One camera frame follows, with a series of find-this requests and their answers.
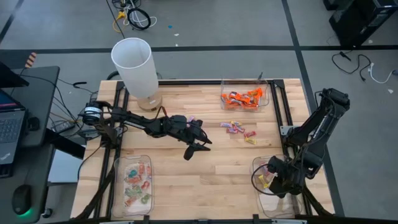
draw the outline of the black desk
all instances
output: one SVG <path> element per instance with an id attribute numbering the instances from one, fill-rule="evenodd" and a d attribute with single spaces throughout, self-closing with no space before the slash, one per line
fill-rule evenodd
<path id="1" fill-rule="evenodd" d="M 23 75 L 44 78 L 57 84 L 59 67 L 30 68 Z M 27 132 L 22 138 L 22 147 L 17 150 L 13 176 L 0 179 L 0 219 L 1 223 L 35 223 L 45 208 L 47 199 L 47 179 L 55 148 L 75 157 L 83 158 L 85 148 L 47 129 L 55 87 L 44 80 L 23 77 L 30 85 L 15 88 L 12 97 L 29 110 L 30 116 L 40 121 L 40 129 Z M 22 216 L 12 211 L 11 197 L 15 188 L 24 184 L 32 186 L 32 208 Z"/>

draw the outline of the yellow candy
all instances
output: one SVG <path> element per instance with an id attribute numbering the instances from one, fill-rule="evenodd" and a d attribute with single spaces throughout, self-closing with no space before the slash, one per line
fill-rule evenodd
<path id="1" fill-rule="evenodd" d="M 263 185 L 263 188 L 266 189 L 268 187 L 268 184 L 266 183 L 266 181 L 264 180 L 264 177 L 262 175 L 259 176 L 259 180 Z"/>
<path id="2" fill-rule="evenodd" d="M 245 138 L 244 140 L 245 140 L 246 142 L 248 142 L 248 143 L 251 143 L 251 144 L 256 144 L 256 143 L 257 143 L 256 140 L 253 139 L 253 138 Z"/>
<path id="3" fill-rule="evenodd" d="M 237 125 L 237 126 L 240 126 L 240 125 L 242 125 L 242 123 L 240 123 L 240 122 L 237 122 L 237 121 L 231 121 L 231 124 L 234 124 L 234 125 Z"/>

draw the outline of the laptop keyboard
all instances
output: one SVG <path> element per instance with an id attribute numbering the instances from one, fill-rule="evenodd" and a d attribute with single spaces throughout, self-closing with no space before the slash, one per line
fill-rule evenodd
<path id="1" fill-rule="evenodd" d="M 0 143 L 17 140 L 21 121 L 22 119 L 0 119 Z"/>

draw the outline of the laptop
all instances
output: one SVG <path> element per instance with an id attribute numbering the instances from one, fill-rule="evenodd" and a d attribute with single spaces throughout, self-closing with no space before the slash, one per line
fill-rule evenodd
<path id="1" fill-rule="evenodd" d="M 26 116 L 27 110 L 0 90 L 0 165 L 14 161 Z"/>

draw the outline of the gray floor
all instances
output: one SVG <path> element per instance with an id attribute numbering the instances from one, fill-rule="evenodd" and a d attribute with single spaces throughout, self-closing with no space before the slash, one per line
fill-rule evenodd
<path id="1" fill-rule="evenodd" d="M 287 0 L 301 46 L 338 45 L 322 0 Z M 16 2 L 0 2 L 0 29 Z M 125 28 L 126 37 L 140 37 L 153 47 L 220 45 L 292 46 L 281 0 L 142 0 L 142 8 L 158 23 L 145 32 Z M 121 35 L 112 30 L 112 17 L 104 1 L 25 0 L 0 44 L 1 49 L 111 48 Z M 372 37 L 372 44 L 398 44 L 398 13 Z M 358 73 L 347 75 L 331 62 L 338 52 L 303 51 L 312 89 L 333 87 L 347 92 L 351 109 L 341 119 L 328 142 L 341 201 L 348 217 L 398 220 L 398 171 L 395 144 L 398 77 L 380 85 L 367 71 L 362 82 Z M 398 50 L 354 51 L 352 63 L 337 58 L 347 70 L 354 69 L 356 56 L 367 55 L 379 80 L 397 69 Z M 301 78 L 293 50 L 231 50 L 154 52 L 157 71 L 163 78 Z M 115 70 L 109 53 L 39 54 L 35 67 L 58 65 L 67 82 L 88 81 L 97 90 L 101 80 Z M 66 105 L 77 114 L 88 101 L 87 92 L 58 84 Z M 62 114 L 57 108 L 52 111 Z M 62 197 L 65 204 L 60 205 Z M 66 220 L 73 203 L 74 186 L 54 188 L 48 205 L 55 209 L 53 222 Z"/>

